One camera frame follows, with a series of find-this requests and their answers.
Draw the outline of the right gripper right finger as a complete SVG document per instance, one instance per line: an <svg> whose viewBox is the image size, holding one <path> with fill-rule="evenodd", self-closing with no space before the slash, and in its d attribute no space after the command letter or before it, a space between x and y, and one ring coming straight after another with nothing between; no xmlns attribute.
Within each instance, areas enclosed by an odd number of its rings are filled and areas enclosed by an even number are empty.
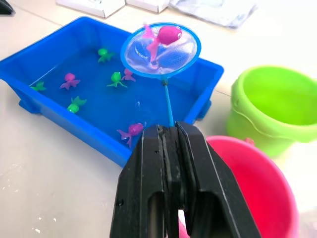
<svg viewBox="0 0 317 238"><path fill-rule="evenodd" d="M199 129L177 122L185 167L187 233L192 238L259 238L237 180Z"/></svg>

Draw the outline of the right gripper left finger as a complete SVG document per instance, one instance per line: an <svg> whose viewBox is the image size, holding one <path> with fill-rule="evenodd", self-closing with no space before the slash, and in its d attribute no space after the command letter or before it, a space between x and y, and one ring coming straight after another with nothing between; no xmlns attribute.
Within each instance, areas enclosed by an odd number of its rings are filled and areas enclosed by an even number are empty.
<svg viewBox="0 0 317 238"><path fill-rule="evenodd" d="M144 130L121 171L112 238L177 238L181 172L176 127Z"/></svg>

